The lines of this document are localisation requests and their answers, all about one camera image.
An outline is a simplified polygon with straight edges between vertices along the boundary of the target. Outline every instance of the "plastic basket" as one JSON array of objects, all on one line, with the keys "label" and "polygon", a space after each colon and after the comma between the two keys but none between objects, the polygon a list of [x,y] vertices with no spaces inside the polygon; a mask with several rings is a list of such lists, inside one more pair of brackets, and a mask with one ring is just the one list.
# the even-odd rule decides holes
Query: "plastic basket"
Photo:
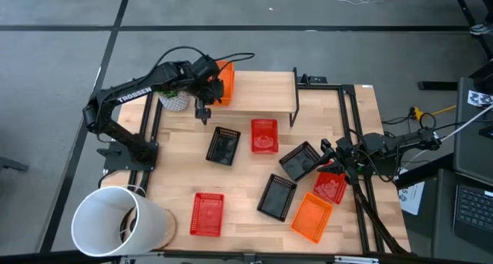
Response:
[{"label": "plastic basket", "polygon": [[284,222],[296,192],[296,183],[271,174],[257,210],[274,219]]},{"label": "plastic basket", "polygon": [[329,203],[308,192],[294,216],[291,229],[318,244],[331,213],[332,206]]},{"label": "plastic basket", "polygon": [[[216,61],[219,69],[221,69],[228,61],[219,60]],[[219,74],[219,78],[223,80],[224,84],[224,93],[221,97],[221,103],[218,101],[214,102],[214,105],[229,105],[231,102],[231,98],[233,97],[234,90],[234,62],[231,62],[224,68],[224,70]]]},{"label": "plastic basket", "polygon": [[210,141],[206,160],[223,165],[232,165],[241,132],[217,126]]},{"label": "plastic basket", "polygon": [[192,222],[190,223],[190,235],[221,236],[223,208],[223,194],[196,193]]},{"label": "plastic basket", "polygon": [[329,172],[319,172],[314,186],[314,194],[321,199],[339,205],[346,192],[345,178],[345,174],[336,175]]},{"label": "plastic basket", "polygon": [[305,141],[279,160],[279,163],[288,176],[297,182],[311,172],[310,168],[319,158],[318,152]]},{"label": "plastic basket", "polygon": [[252,120],[252,152],[277,153],[279,144],[277,139],[277,120]]}]

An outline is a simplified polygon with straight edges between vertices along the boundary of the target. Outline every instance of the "white flower pot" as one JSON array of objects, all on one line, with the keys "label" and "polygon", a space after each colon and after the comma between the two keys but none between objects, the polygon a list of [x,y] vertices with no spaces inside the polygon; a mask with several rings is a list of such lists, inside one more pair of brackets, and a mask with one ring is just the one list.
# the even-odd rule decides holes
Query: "white flower pot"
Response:
[{"label": "white flower pot", "polygon": [[190,103],[190,98],[185,92],[178,92],[176,97],[168,99],[167,97],[161,95],[159,100],[163,104],[165,109],[173,112],[180,112],[185,110]]}]

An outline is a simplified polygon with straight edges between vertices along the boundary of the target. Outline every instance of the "laptop keyboard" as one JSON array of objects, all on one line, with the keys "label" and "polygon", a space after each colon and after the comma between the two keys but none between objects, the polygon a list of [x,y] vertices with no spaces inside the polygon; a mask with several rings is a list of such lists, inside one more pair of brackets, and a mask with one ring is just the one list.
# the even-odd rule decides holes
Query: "laptop keyboard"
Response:
[{"label": "laptop keyboard", "polygon": [[459,188],[457,219],[493,232],[493,197]]}]

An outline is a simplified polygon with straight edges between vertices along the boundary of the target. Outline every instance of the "floor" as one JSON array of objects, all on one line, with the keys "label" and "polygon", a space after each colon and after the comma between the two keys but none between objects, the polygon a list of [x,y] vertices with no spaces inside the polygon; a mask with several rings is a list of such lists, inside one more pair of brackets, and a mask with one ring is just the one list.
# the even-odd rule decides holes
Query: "floor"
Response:
[{"label": "floor", "polygon": [[[0,242],[0,255],[38,249],[80,126],[82,107],[101,63],[107,60],[103,56],[110,31],[74,31],[71,26],[112,26],[121,1],[0,0],[0,89],[6,91],[0,96],[0,155],[30,165],[27,172],[0,173],[0,239],[8,240]],[[466,2],[481,21],[485,16],[481,0]],[[129,0],[121,23],[467,25],[456,0],[386,0],[366,5],[336,0]],[[58,32],[26,32],[5,25],[69,26]],[[334,83],[371,84],[382,119],[403,116],[410,106],[431,112],[454,105],[456,92],[418,91],[416,82],[454,81],[486,62],[480,45],[467,32],[120,32],[107,71],[99,75],[100,79],[104,77],[102,87],[145,74],[158,55],[176,45],[195,45],[210,55],[238,51],[257,54],[252,60],[238,63],[238,69],[289,71],[296,66],[300,72],[325,75]],[[194,57],[177,52],[169,60]],[[439,125],[453,121],[453,112],[438,116]],[[411,127],[417,129],[418,125],[413,122]],[[407,126],[385,129],[402,134]],[[103,164],[96,149],[102,146],[93,135],[87,135],[54,250],[75,248],[70,236],[71,218],[83,198],[96,189]],[[434,159],[451,150],[452,142],[448,142],[423,159]],[[425,197],[432,199],[433,182],[426,186]],[[419,216],[405,215],[411,247],[423,256],[429,255],[429,209],[433,207],[423,207]],[[140,259],[138,263],[158,260]]]}]

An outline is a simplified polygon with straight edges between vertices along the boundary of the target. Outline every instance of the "potted plant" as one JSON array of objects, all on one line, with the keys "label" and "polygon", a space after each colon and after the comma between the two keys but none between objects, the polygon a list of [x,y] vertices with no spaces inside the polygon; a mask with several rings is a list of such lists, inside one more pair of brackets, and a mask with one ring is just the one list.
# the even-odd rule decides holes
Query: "potted plant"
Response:
[{"label": "potted plant", "polygon": [[190,98],[185,92],[167,91],[158,93],[163,107],[173,112],[185,110],[190,103]]}]

